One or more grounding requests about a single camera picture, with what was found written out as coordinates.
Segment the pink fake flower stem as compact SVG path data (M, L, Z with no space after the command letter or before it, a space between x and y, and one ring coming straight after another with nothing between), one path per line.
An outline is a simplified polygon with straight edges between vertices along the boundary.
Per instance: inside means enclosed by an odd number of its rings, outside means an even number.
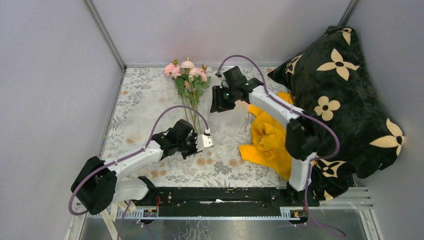
M208 66L206 64L192 69L194 106L196 110L199 110L200 97L203 96L205 90L209 87L210 78L207 76L207 69Z
M194 90L193 90L193 82L191 82L190 87L187 90L187 93L188 93L187 96L188 96L188 99L189 99L190 107L193 108L193 109L195 109L195 99L194 99L194 93L193 92L194 92Z
M181 64L177 59L165 66L163 73L171 78L177 88L177 94L180 96L184 106L190 106L188 99L188 88L193 81L192 70L195 68L191 58L187 57Z

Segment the white wrapping paper sheet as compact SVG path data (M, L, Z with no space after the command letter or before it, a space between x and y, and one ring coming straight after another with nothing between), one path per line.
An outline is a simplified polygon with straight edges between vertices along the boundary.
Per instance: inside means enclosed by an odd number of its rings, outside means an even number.
M100 157L106 160L138 150L151 132L165 131L184 119L196 123L201 133L209 126L214 146L186 159L176 153L147 165L146 171L156 178L228 177L243 171L248 163L241 158L239 146L250 142L249 107L238 101L233 110L210 113L211 103L212 91L207 89L200 98L199 110L194 113L183 105L175 83L159 68L131 68L124 76Z

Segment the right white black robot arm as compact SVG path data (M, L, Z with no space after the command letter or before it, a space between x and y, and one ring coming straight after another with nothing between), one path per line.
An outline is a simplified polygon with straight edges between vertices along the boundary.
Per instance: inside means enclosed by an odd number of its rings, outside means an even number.
M237 101L244 101L260 108L285 128L285 148L292 158L288 180L292 189L287 191L286 198L293 206L301 205L307 199L305 189L311 181L309 169L321 141L318 125L309 121L311 117L302 109L270 92L265 82L247 79L237 66L217 76L223 80L220 85L212 87L211 113L232 110Z

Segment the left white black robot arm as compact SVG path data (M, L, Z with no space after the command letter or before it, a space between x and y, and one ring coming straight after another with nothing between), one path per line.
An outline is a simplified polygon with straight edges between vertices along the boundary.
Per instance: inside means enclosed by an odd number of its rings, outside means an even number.
M148 206L155 200L154 185L146 177L127 179L129 175L175 153L186 159L213 144L209 130L198 135L188 121L180 119L168 130L152 134L140 149L107 160L89 158L71 186L72 197L92 215L120 201Z

